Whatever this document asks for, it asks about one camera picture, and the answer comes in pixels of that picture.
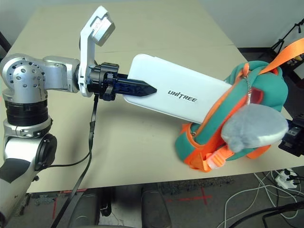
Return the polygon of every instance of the power strip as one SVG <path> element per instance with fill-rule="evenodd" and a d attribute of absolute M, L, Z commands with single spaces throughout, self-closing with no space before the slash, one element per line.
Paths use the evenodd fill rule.
<path fill-rule="evenodd" d="M 278 174 L 275 178 L 278 186 L 282 187 L 283 189 L 295 189 L 297 185 L 295 184 L 294 180 L 288 180 L 291 176 L 294 176 L 294 171 L 291 168 L 285 169 Z"/>

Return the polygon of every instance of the floor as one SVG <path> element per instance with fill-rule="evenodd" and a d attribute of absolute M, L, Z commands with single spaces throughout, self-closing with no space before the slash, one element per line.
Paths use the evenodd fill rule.
<path fill-rule="evenodd" d="M 244 53 L 247 60 L 255 60 L 259 53 Z M 285 104 L 286 109 L 294 117 L 299 113 L 304 113 L 302 100 L 304 98 L 304 90 L 297 88 L 294 83 L 285 77 L 285 81 L 289 87 L 289 95 Z M 294 168 L 296 172 L 304 176 L 304 167 Z M 258 181 L 253 174 L 238 175 L 226 177 L 223 179 L 201 179 L 194 181 L 176 181 L 170 183 L 159 183 L 159 189 L 163 193 L 168 211 L 171 217 L 172 226 L 174 228 L 216 228 L 224 219 L 224 207 L 226 200 L 233 194 L 258 186 Z M 125 225 L 135 228 L 141 227 L 141 185 L 120 186 L 116 188 L 116 200 L 112 204 L 113 212 L 109 217 L 101 217 L 100 224 L 108 225 Z M 227 218 L 236 215 L 246 209 L 253 199 L 257 191 L 242 193 L 234 197 L 228 204 Z M 58 228 L 66 228 L 69 217 L 73 211 L 77 200 L 81 193 L 73 199 L 70 207 L 67 209 Z M 276 201 L 274 195 L 270 195 L 273 201 Z M 22 216 L 13 217 L 7 228 L 41 228 L 50 227 L 55 213 L 59 211 L 66 197 L 57 197 L 56 210 L 54 212 L 54 197 L 52 195 L 38 196 L 37 199 L 30 199 L 29 205 L 25 207 Z M 292 203 L 292 198 L 279 198 L 279 205 Z M 229 227 L 233 222 L 242 216 L 252 212 L 272 207 L 265 191 L 259 191 L 253 206 L 241 216 L 231 219 L 227 222 Z M 288 212 L 286 216 L 292 216 L 293 212 Z M 288 220 L 294 227 L 303 227 L 304 210 L 294 219 Z M 289 226 L 280 215 L 276 215 L 267 219 L 268 227 L 288 228 Z M 257 228 L 263 227 L 261 216 L 253 217 L 240 224 L 240 228 Z"/>

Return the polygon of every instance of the red tape mark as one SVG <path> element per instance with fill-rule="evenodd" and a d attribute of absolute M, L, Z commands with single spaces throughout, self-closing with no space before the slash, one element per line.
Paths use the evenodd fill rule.
<path fill-rule="evenodd" d="M 53 207 L 53 219 L 55 219 L 55 215 L 56 215 L 56 206 L 57 206 L 57 197 L 55 198 L 55 201 L 54 201 L 54 207 Z"/>
<path fill-rule="evenodd" d="M 206 198 L 211 198 L 212 196 L 195 196 L 195 197 L 191 197 L 191 198 L 180 198 L 177 199 L 178 201 L 192 201 L 192 200 L 206 200 Z"/>
<path fill-rule="evenodd" d="M 203 194 L 203 200 L 204 200 L 204 204 L 208 205 L 207 203 L 207 196 L 205 195 L 205 190 L 203 187 L 200 188 L 201 189 L 201 193 Z"/>
<path fill-rule="evenodd" d="M 78 189 L 76 192 L 83 192 L 86 191 L 87 189 Z M 61 191 L 61 193 L 71 193 L 72 190 L 65 190 L 65 191 Z"/>

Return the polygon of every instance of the table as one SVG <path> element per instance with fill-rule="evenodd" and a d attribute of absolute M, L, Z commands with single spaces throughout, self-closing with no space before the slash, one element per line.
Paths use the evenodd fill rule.
<path fill-rule="evenodd" d="M 116 30 L 103 47 L 96 47 L 95 58 L 98 63 L 118 63 L 120 73 L 128 73 L 133 57 L 139 53 L 219 79 L 246 61 L 196 0 L 127 1 L 103 6 L 110 12 Z M 79 33 L 97 7 L 98 4 L 86 4 L 37 10 L 9 54 L 80 58 Z M 93 98 L 80 93 L 48 93 L 49 114 L 54 119 L 50 133 L 58 140 L 53 164 L 76 162 L 88 152 Z M 290 118 L 286 110 L 283 114 Z M 1 120 L 4 118 L 2 100 Z M 192 170 L 174 150 L 174 141 L 185 121 L 129 104 L 121 95 L 114 102 L 99 102 L 96 121 L 93 160 L 81 188 L 219 177 L 304 163 L 304 157 L 288 154 L 275 144 L 256 160 L 229 161 L 209 173 Z M 74 167 L 43 170 L 40 180 L 32 183 L 28 191 L 72 189 L 85 166 L 83 162 Z"/>

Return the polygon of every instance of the white cable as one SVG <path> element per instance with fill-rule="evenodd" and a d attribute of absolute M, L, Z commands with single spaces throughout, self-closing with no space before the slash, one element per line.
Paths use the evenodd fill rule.
<path fill-rule="evenodd" d="M 256 196 L 255 196 L 255 198 L 253 199 L 253 201 L 251 202 L 251 204 L 250 204 L 245 210 L 243 210 L 242 212 L 240 212 L 240 213 L 238 213 L 238 214 L 236 214 L 236 215 L 234 215 L 234 216 L 232 216 L 232 217 L 226 219 L 226 222 L 229 221 L 229 220 L 231 220 L 231 219 L 233 219 L 233 218 L 235 218 L 235 217 L 237 217 L 237 216 L 239 216 L 239 215 L 241 215 L 241 214 L 243 214 L 243 213 L 245 213 L 246 211 L 248 211 L 248 210 L 252 207 L 252 205 L 255 203 L 255 201 L 256 201 L 256 199 L 257 199 L 258 191 L 259 191 L 259 189 L 256 191 Z M 225 222 L 225 221 L 222 221 L 220 224 L 218 224 L 218 226 L 217 226 L 216 228 L 219 228 L 224 222 Z"/>
<path fill-rule="evenodd" d="M 254 174 L 255 177 L 258 179 L 258 181 L 265 187 L 266 194 L 267 194 L 267 196 L 268 196 L 268 198 L 269 198 L 271 204 L 272 204 L 274 207 L 276 207 L 275 203 L 272 201 L 272 199 L 271 199 L 271 197 L 270 197 L 270 195 L 269 195 L 269 193 L 268 193 L 268 189 L 266 188 L 266 185 L 261 181 L 261 179 L 260 179 L 255 173 L 253 173 L 253 174 Z M 274 187 L 274 188 L 276 188 L 276 189 L 281 190 L 282 192 L 287 193 L 288 195 L 290 195 L 290 196 L 293 197 L 293 199 L 295 200 L 295 202 L 297 202 L 297 201 L 296 201 L 296 198 L 295 198 L 293 195 L 291 195 L 289 192 L 287 192 L 287 191 L 285 191 L 285 190 L 283 190 L 283 189 L 277 188 L 276 186 L 273 186 L 273 185 L 269 185 L 269 186 Z M 295 212 L 295 214 L 294 214 L 292 217 L 286 217 L 286 216 L 283 215 L 283 214 L 280 214 L 280 215 L 282 215 L 285 219 L 293 219 L 293 218 L 295 218 L 295 217 L 298 215 L 298 210 Z"/>
<path fill-rule="evenodd" d="M 272 179 L 275 181 L 275 178 L 274 178 L 274 175 L 273 175 L 272 171 L 270 173 L 271 173 Z"/>
<path fill-rule="evenodd" d="M 274 196 L 278 196 L 278 197 L 281 197 L 281 198 L 291 198 L 291 196 L 281 196 L 281 195 L 277 195 L 276 193 L 272 192 L 271 190 L 267 189 L 267 191 L 271 194 L 273 194 Z"/>
<path fill-rule="evenodd" d="M 275 170 L 275 172 L 280 175 L 280 173 L 278 171 Z"/>

